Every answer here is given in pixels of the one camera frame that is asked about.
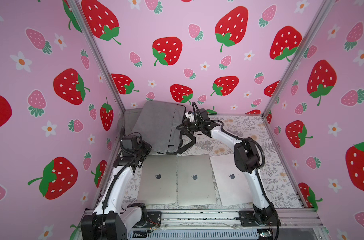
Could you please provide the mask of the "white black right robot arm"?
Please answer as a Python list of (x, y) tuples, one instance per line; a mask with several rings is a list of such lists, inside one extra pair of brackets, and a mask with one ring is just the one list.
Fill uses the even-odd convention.
[(274, 204), (268, 198), (259, 170), (265, 165), (265, 154), (261, 145), (252, 138), (241, 138), (224, 129), (220, 120), (211, 120), (205, 109), (199, 109), (192, 102), (192, 111), (186, 113), (182, 123), (177, 126), (180, 131), (180, 144), (178, 154), (184, 153), (196, 143), (194, 133), (201, 132), (209, 138), (221, 141), (234, 152), (234, 164), (239, 171), (244, 173), (253, 197), (254, 214), (251, 218), (260, 226), (276, 221), (276, 228), (281, 223)]

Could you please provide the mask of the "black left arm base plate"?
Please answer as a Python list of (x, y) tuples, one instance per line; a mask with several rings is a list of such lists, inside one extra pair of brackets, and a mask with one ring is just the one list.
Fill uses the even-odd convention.
[(162, 222), (162, 212), (150, 211), (144, 213), (143, 211), (131, 212), (130, 214), (121, 214), (122, 219), (125, 217), (125, 225), (129, 223), (132, 228), (153, 228), (159, 227)]

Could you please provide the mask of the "dark grey laptop sleeve with handle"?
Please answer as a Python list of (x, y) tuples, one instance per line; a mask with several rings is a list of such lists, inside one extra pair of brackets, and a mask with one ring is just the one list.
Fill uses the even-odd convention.
[(154, 152), (168, 155), (182, 154), (196, 144), (194, 135), (184, 134), (176, 129), (186, 118), (185, 106), (149, 101), (141, 109), (134, 132), (140, 133)]

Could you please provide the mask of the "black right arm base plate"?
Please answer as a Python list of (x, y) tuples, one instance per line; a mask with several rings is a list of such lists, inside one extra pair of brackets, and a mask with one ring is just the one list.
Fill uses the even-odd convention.
[(277, 227), (281, 226), (276, 213), (264, 215), (255, 211), (239, 211), (239, 220), (243, 227)]

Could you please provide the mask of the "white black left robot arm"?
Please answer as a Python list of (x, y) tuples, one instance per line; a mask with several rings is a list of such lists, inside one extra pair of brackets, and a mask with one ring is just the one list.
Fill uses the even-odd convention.
[(143, 141), (140, 133), (126, 135), (125, 128), (121, 128), (120, 149), (102, 201), (92, 214), (83, 216), (81, 220), (80, 228), (84, 240), (126, 240), (136, 224), (144, 225), (147, 222), (145, 204), (131, 204), (122, 213), (121, 207), (125, 191), (136, 169), (142, 167), (152, 146)]

